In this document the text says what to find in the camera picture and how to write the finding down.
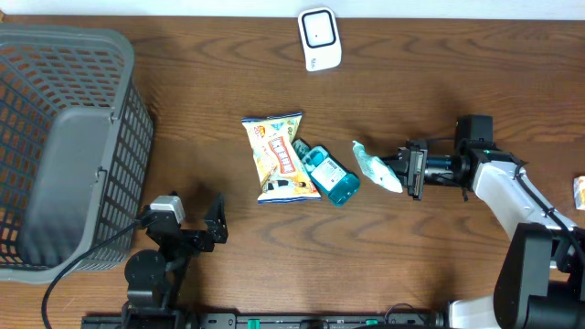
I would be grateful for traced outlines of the yellow red snack bag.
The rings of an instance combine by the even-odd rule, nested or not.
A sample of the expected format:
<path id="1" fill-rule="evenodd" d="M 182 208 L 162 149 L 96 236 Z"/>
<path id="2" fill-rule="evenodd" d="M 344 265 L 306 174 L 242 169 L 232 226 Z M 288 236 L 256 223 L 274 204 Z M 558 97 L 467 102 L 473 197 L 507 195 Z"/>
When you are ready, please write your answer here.
<path id="1" fill-rule="evenodd" d="M 292 142 L 303 114 L 245 117 L 252 157 L 260 179 L 259 204 L 320 200 L 321 195 L 304 168 Z"/>

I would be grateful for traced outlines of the small orange box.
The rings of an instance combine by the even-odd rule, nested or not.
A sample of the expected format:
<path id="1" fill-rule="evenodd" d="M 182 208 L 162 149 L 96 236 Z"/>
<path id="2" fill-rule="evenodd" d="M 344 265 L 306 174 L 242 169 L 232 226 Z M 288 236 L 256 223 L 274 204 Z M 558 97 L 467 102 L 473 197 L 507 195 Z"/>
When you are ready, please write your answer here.
<path id="1" fill-rule="evenodd" d="M 585 210 L 585 176 L 578 176 L 573 181 L 573 197 L 575 208 Z"/>

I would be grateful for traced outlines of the light teal wipes packet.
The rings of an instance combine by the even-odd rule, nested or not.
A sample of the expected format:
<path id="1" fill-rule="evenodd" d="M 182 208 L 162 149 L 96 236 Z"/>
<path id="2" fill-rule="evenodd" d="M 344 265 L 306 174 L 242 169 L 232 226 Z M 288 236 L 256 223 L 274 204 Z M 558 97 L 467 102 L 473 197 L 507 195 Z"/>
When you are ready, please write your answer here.
<path id="1" fill-rule="evenodd" d="M 363 175 L 393 193 L 402 193 L 403 187 L 394 171 L 377 156 L 366 152 L 365 146 L 353 141 L 353 153 Z"/>

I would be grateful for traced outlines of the teal mouthwash bottle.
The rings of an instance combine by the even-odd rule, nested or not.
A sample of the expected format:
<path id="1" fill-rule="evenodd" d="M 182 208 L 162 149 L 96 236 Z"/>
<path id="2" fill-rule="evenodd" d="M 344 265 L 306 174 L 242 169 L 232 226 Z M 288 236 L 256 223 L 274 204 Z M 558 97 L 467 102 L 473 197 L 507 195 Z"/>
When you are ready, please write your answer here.
<path id="1" fill-rule="evenodd" d="M 360 181 L 357 176 L 339 164 L 323 146 L 311 147 L 304 140 L 297 139 L 292 147 L 312 181 L 332 204 L 341 207 L 358 191 Z"/>

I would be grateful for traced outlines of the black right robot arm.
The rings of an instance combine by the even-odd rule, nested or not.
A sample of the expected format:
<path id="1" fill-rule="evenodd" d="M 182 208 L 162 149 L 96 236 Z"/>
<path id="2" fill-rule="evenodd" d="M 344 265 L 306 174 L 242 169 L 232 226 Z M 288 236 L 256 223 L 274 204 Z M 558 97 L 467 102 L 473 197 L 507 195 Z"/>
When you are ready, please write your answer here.
<path id="1" fill-rule="evenodd" d="M 426 185 L 475 194 L 493 212 L 510 245 L 492 294 L 450 302 L 448 328 L 584 326 L 584 230 L 530 182 L 525 162 L 499 149 L 493 119 L 458 118 L 454 153 L 436 155 L 429 141 L 409 140 L 383 163 L 415 200 Z"/>

